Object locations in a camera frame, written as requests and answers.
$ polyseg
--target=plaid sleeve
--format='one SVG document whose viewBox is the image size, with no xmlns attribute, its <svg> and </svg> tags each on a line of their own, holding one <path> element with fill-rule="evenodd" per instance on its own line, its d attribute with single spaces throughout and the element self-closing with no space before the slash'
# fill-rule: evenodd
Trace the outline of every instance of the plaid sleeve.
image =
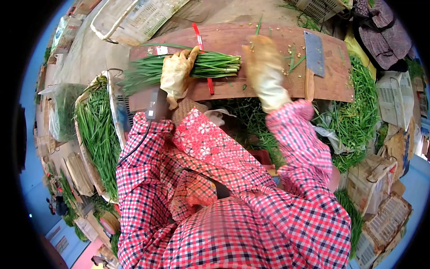
<svg viewBox="0 0 430 269">
<path fill-rule="evenodd" d="M 137 146 L 148 126 L 143 112 L 137 113 L 133 121 L 119 159 Z M 145 245 L 157 231 L 155 227 L 168 225 L 167 200 L 160 190 L 160 152 L 165 133 L 172 128 L 168 120 L 153 122 L 145 141 L 117 168 L 122 231 L 118 253 L 125 268 L 142 258 Z"/>
<path fill-rule="evenodd" d="M 340 205 L 327 187 L 332 175 L 330 150 L 316 137 L 309 122 L 312 116 L 312 104 L 303 99 L 267 116 L 267 127 L 287 162 L 278 174 L 286 191 L 316 202 L 322 209 L 340 212 Z"/>
</svg>

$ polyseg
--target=blue wall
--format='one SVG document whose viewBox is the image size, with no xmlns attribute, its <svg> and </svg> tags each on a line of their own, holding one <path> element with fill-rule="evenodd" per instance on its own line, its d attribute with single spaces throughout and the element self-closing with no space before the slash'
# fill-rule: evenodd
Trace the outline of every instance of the blue wall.
<svg viewBox="0 0 430 269">
<path fill-rule="evenodd" d="M 46 46 L 52 32 L 56 29 L 60 18 L 66 14 L 73 1 L 68 0 L 59 9 L 52 21 L 46 27 L 45 32 L 37 44 L 25 73 L 19 102 L 25 108 L 25 120 L 27 122 L 27 155 L 25 158 L 25 170 L 20 175 L 21 188 L 25 204 L 32 215 L 31 221 L 36 231 L 45 235 L 61 218 L 51 215 L 46 198 L 49 192 L 43 186 L 43 170 L 40 160 L 36 155 L 36 147 L 33 137 L 33 123 L 36 115 L 34 104 L 34 91 L 36 89 L 37 75 L 43 64 Z"/>
<path fill-rule="evenodd" d="M 424 212 L 430 194 L 430 163 L 414 155 L 409 165 L 409 172 L 400 179 L 406 190 L 403 198 L 408 201 L 414 212 L 406 224 L 406 234 L 394 250 L 376 267 L 376 269 L 394 268 L 397 260 L 409 244 Z M 357 261 L 350 262 L 349 268 L 359 269 Z"/>
<path fill-rule="evenodd" d="M 61 257 L 63 257 L 67 266 L 71 268 L 73 263 L 81 255 L 82 251 L 88 246 L 90 241 L 87 240 L 82 242 L 76 236 L 74 227 L 67 226 L 63 219 L 61 219 L 52 227 L 50 231 L 48 231 L 46 237 L 49 237 L 51 233 L 54 232 L 58 227 L 60 227 L 60 230 L 55 234 L 50 242 L 55 247 L 63 237 L 66 237 L 69 245 L 67 245 L 64 251 L 61 253 Z"/>
</svg>

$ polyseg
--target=chive bundle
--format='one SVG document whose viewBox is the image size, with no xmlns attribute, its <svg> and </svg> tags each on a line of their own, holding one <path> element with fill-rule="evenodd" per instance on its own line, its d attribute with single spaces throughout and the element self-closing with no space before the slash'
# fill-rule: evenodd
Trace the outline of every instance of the chive bundle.
<svg viewBox="0 0 430 269">
<path fill-rule="evenodd" d="M 355 209 L 354 204 L 348 196 L 347 190 L 337 190 L 335 191 L 335 196 L 339 201 L 339 204 L 345 209 L 351 218 L 351 253 L 350 260 L 355 258 L 355 248 L 357 246 L 358 240 L 360 239 L 361 228 L 364 223 L 364 219 L 361 217 L 360 213 Z"/>
<path fill-rule="evenodd" d="M 349 167 L 364 159 L 366 150 L 363 148 L 367 146 L 369 139 L 373 138 L 373 128 L 379 120 L 378 94 L 369 69 L 363 66 L 359 59 L 355 57 L 350 57 L 350 59 L 355 102 L 334 101 L 333 111 L 328 110 L 321 114 L 316 111 L 317 117 L 312 120 L 318 126 L 335 130 L 340 142 L 346 148 L 354 149 L 354 152 L 332 156 L 333 165 L 339 169 L 340 173 L 345 173 Z M 330 124 L 321 120 L 325 114 L 332 117 Z"/>
<path fill-rule="evenodd" d="M 98 77 L 96 82 L 86 89 L 89 97 L 77 103 L 75 117 L 82 143 L 91 155 L 106 192 L 116 201 L 118 188 L 115 169 L 121 149 L 111 116 L 107 85 L 105 76 Z"/>
<path fill-rule="evenodd" d="M 143 44 L 141 46 L 170 46 L 181 49 L 192 49 L 187 46 L 180 46 L 167 43 Z M 197 78 L 218 78 L 236 76 L 240 68 L 240 56 L 232 56 L 218 52 L 204 51 L 199 53 L 194 62 L 190 77 Z M 142 86 L 160 84 L 163 70 L 164 58 L 172 54 L 151 55 L 130 63 L 133 70 L 125 70 L 125 80 L 121 82 L 125 95 L 130 96 Z"/>
<path fill-rule="evenodd" d="M 74 208 L 72 207 L 71 203 L 74 203 L 76 200 L 73 196 L 72 190 L 70 189 L 69 182 L 67 181 L 63 170 L 60 168 L 60 178 L 58 179 L 58 182 L 60 183 L 61 189 L 63 190 L 63 199 L 68 207 L 68 213 L 62 218 L 66 222 L 67 226 L 73 227 L 75 225 L 74 220 L 78 218 L 78 215 L 76 214 Z"/>
</svg>

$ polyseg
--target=gloved hand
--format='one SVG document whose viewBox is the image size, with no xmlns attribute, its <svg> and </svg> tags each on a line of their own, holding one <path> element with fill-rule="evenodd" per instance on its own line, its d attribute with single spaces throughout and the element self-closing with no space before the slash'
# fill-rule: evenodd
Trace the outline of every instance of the gloved hand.
<svg viewBox="0 0 430 269">
<path fill-rule="evenodd" d="M 190 71 L 193 69 L 198 53 L 199 47 L 195 46 L 193 50 L 185 49 L 164 58 L 160 88 L 167 92 L 170 110 L 175 109 L 178 106 L 177 100 L 187 94 Z"/>
<path fill-rule="evenodd" d="M 260 35 L 250 36 L 249 39 L 253 48 L 243 47 L 246 78 L 260 98 L 263 111 L 271 113 L 292 102 L 287 90 L 282 87 L 283 57 L 272 39 Z"/>
</svg>

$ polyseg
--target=person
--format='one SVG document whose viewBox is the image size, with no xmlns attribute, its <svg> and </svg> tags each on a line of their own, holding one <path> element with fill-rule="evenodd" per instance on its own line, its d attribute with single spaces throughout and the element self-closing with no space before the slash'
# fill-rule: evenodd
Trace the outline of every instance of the person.
<svg viewBox="0 0 430 269">
<path fill-rule="evenodd" d="M 286 165 L 278 189 L 257 160 L 195 108 L 176 126 L 138 112 L 117 167 L 123 268 L 345 268 L 350 218 L 328 183 L 332 162 L 309 120 L 312 104 L 282 87 L 268 37 L 244 47 L 248 83 Z M 167 56 L 161 89 L 184 96 L 198 47 Z M 218 186 L 224 190 L 219 197 Z"/>
<path fill-rule="evenodd" d="M 64 202 L 64 198 L 62 196 L 51 196 L 51 200 L 46 198 L 46 201 L 49 203 L 49 210 L 52 215 L 64 216 L 68 212 L 68 207 Z"/>
<path fill-rule="evenodd" d="M 108 261 L 104 257 L 94 255 L 94 256 L 92 256 L 91 261 L 96 266 L 99 266 L 99 264 L 102 264 L 103 268 L 107 268 L 106 265 L 108 265 Z"/>
</svg>

